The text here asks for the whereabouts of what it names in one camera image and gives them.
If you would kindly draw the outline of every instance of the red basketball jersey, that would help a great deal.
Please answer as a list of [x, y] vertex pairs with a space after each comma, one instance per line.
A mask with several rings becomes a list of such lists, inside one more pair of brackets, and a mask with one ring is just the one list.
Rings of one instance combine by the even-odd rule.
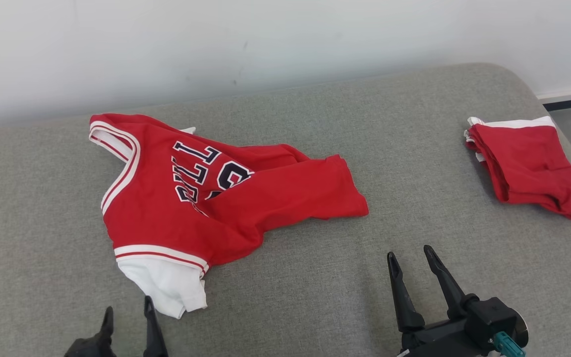
[[209, 266], [248, 255], [264, 232], [368, 213], [338, 155], [233, 147], [143, 115], [92, 116], [89, 138], [125, 162], [101, 204], [118, 266], [176, 318], [206, 307]]

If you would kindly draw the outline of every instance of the white fabric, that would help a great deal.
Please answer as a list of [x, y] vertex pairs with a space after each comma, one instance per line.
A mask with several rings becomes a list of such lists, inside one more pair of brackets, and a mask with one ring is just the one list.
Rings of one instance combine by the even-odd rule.
[[207, 306], [199, 268], [141, 255], [132, 257], [120, 260], [118, 268], [151, 296], [160, 313], [179, 319], [185, 311]]
[[96, 144], [104, 147], [107, 151], [113, 153], [117, 158], [127, 162], [129, 156], [133, 153], [131, 147], [125, 145], [124, 142], [116, 140], [116, 137], [106, 131], [95, 130], [90, 139]]
[[[470, 124], [470, 126], [485, 125], [485, 126], [490, 126], [492, 128], [511, 128], [511, 129], [531, 128], [533, 126], [552, 126], [553, 128], [557, 128], [554, 122], [552, 121], [552, 118], [550, 118], [549, 116], [544, 116], [533, 120], [517, 119], [517, 120], [494, 121], [494, 122], [485, 122], [480, 118], [471, 116], [468, 118], [468, 124]], [[475, 142], [475, 140], [471, 138], [471, 135], [468, 132], [468, 130], [464, 131], [464, 138], [466, 138], [466, 142]], [[475, 157], [479, 162], [486, 161], [486, 158], [479, 152], [475, 152]]]
[[193, 268], [199, 267], [201, 271], [201, 276], [204, 276], [204, 274], [206, 274], [209, 268], [208, 264], [206, 264], [206, 260], [200, 257], [196, 257], [195, 255], [184, 253], [183, 251], [159, 245], [152, 245], [152, 244], [125, 245], [114, 249], [114, 254], [116, 254], [116, 260], [118, 262], [146, 255], [151, 258], [161, 258], [169, 262], [183, 264]]
[[182, 129], [181, 131], [184, 131], [184, 133], [194, 134], [195, 133], [195, 127], [191, 126], [190, 128]]
[[468, 118], [468, 123], [473, 126], [475, 124], [491, 126], [493, 128], [512, 128], [512, 129], [519, 129], [519, 128], [529, 128], [531, 126], [552, 126], [556, 128], [555, 124], [552, 122], [552, 118], [549, 116], [544, 116], [541, 118], [533, 119], [533, 120], [506, 120], [506, 121], [494, 121], [494, 122], [484, 122], [480, 118], [476, 118], [471, 116]]

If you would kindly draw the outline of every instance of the robotic arm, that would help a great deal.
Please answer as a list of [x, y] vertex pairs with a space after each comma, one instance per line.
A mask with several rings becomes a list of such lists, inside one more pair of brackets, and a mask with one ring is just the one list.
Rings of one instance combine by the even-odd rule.
[[[147, 318], [147, 348], [143, 357], [169, 357], [163, 333], [158, 325], [156, 309], [151, 297], [145, 296], [145, 318]], [[114, 310], [107, 307], [100, 331], [89, 339], [76, 339], [65, 357], [116, 357], [112, 351], [114, 332]]]
[[498, 351], [507, 357], [525, 357], [528, 327], [515, 310], [496, 297], [481, 301], [465, 295], [431, 246], [424, 246], [431, 272], [440, 282], [449, 319], [425, 325], [406, 291], [395, 254], [387, 255], [402, 350], [398, 357], [476, 357]]

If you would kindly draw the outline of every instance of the white wall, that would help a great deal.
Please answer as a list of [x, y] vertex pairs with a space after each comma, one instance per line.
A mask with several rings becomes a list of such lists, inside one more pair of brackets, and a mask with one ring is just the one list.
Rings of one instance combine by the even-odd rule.
[[571, 92], [571, 0], [0, 0], [0, 122], [468, 61]]

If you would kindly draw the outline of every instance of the teal connector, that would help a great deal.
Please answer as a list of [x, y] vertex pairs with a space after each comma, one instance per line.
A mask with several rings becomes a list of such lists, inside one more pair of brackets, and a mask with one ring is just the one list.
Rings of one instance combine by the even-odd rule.
[[525, 351], [503, 331], [493, 337], [493, 344], [495, 350], [506, 357], [525, 357]]

